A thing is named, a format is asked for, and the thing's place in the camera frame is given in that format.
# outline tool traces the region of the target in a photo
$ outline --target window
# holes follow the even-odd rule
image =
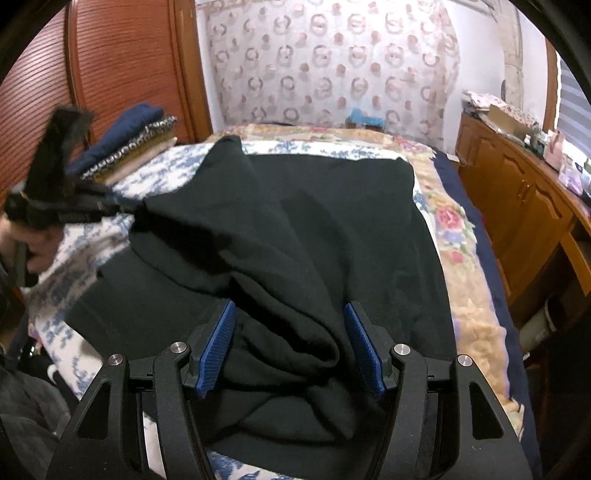
[[[585,156],[591,157],[591,105],[562,59],[560,59],[558,130],[564,133],[567,142],[573,144]]]

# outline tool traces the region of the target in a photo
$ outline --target patterned curtain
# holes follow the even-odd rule
[[[218,0],[207,18],[227,125],[341,127],[353,107],[441,147],[460,64],[443,0]]]

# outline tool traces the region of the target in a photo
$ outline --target black sweatshirt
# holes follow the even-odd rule
[[[362,392],[346,303],[425,356],[456,354],[413,184],[402,159],[248,156],[223,138],[185,186],[145,201],[131,248],[67,322],[104,358],[140,358],[185,340],[213,297],[230,297],[232,344],[196,409],[206,444],[286,475],[362,478],[383,412]]]

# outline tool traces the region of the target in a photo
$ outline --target navy blue sheet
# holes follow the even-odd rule
[[[433,161],[435,169],[441,178],[443,187],[452,199],[464,207],[468,220],[470,220],[475,226],[474,233],[477,240],[476,255],[484,270],[484,275],[491,291],[492,301],[495,306],[495,313],[499,320],[499,324],[507,331],[505,344],[509,355],[509,367],[507,370],[510,384],[509,393],[512,398],[525,406],[525,425],[521,439],[521,446],[523,447],[527,460],[530,463],[534,478],[538,479],[542,477],[542,463],[540,458],[540,447],[535,435],[534,413],[531,409],[527,375],[523,365],[523,354],[519,348],[517,329],[513,325],[511,315],[509,314],[505,289],[496,264],[495,254],[493,253],[491,242],[484,230],[482,216],[468,198],[466,190],[460,180],[460,176],[453,168],[452,162],[444,153],[437,150],[435,150],[435,152],[436,156]]]

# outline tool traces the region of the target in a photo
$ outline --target blue object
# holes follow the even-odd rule
[[[510,396],[516,399],[525,408],[524,430],[521,438],[521,446],[530,464],[534,479],[542,478],[542,463],[540,457],[540,447],[535,435],[534,414],[531,409],[530,394],[528,390],[527,374],[523,365],[523,353],[519,347],[519,334],[511,320],[505,289],[501,280],[501,274],[496,264],[496,257],[492,250],[492,245],[486,235],[482,216],[472,202],[470,201],[466,190],[462,186],[462,181],[456,170],[452,167],[452,162],[445,153],[433,149],[435,158],[433,163],[435,170],[441,179],[443,188],[447,194],[459,203],[466,211],[466,217],[474,225],[474,234],[476,235],[476,255],[484,271],[486,283],[491,291],[492,302],[495,308],[496,317],[499,324],[506,330],[505,347],[509,356],[509,365],[507,367],[507,376],[511,391]]]
[[[345,330],[353,346],[365,388],[377,398],[381,398],[386,393],[382,366],[361,320],[350,303],[345,307]]]
[[[385,126],[383,118],[377,116],[365,116],[358,108],[353,108],[351,115],[349,115],[349,122],[352,124],[370,125],[371,127],[384,128]]]
[[[123,112],[115,123],[105,132],[103,137],[80,157],[66,165],[66,175],[79,177],[117,149],[123,147],[130,139],[136,137],[146,125],[160,120],[164,109],[139,103]]]
[[[199,380],[195,386],[200,400],[205,398],[217,381],[236,326],[236,307],[229,301],[209,339],[199,362]]]

